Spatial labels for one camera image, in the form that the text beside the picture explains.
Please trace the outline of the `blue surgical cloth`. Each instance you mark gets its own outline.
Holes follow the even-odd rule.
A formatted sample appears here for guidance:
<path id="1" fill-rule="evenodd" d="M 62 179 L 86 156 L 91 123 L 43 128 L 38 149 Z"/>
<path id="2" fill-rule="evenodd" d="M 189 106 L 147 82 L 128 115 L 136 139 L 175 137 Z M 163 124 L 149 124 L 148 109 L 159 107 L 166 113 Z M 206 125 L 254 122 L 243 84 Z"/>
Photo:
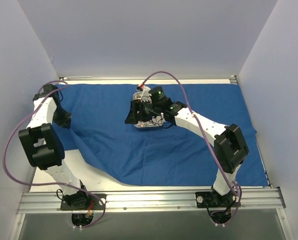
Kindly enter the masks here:
<path id="1" fill-rule="evenodd" d="M 205 141 L 181 127 L 137 129 L 126 124 L 136 87 L 130 84 L 74 84 L 62 90 L 61 106 L 71 113 L 69 129 L 54 125 L 73 171 L 90 167 L 136 186 L 211 186 L 217 166 Z M 249 154 L 236 179 L 242 186 L 267 186 L 254 129 L 241 89 L 234 84 L 164 85 L 172 101 L 221 124 L 238 125 Z"/>

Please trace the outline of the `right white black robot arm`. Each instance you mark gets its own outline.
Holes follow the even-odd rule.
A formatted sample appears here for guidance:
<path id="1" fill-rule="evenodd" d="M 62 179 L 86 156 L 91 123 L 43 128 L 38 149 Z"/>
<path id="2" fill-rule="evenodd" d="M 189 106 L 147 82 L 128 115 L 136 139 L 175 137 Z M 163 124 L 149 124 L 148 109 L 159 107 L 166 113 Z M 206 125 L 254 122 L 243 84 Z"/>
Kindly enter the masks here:
<path id="1" fill-rule="evenodd" d="M 149 88 L 141 84 L 137 90 L 125 123 L 139 129 L 170 123 L 202 137 L 218 167 L 211 202 L 220 207 L 229 200 L 228 193 L 239 195 L 241 191 L 237 187 L 236 175 L 249 154 L 240 127 L 217 123 L 193 111 L 187 102 L 172 101 L 161 86 Z"/>

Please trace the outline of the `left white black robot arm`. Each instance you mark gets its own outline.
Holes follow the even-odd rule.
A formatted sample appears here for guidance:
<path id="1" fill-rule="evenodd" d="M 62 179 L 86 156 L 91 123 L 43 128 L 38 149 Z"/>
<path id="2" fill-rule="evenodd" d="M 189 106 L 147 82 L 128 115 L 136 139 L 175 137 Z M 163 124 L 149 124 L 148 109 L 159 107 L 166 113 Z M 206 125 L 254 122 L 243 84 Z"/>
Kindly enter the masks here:
<path id="1" fill-rule="evenodd" d="M 27 127 L 18 132 L 27 159 L 32 167 L 48 173 L 60 187 L 61 200 L 70 207 L 83 210 L 89 206 L 86 188 L 64 161 L 65 152 L 52 124 L 69 129 L 71 113 L 61 106 L 59 88 L 51 83 L 33 98 L 34 111 Z"/>

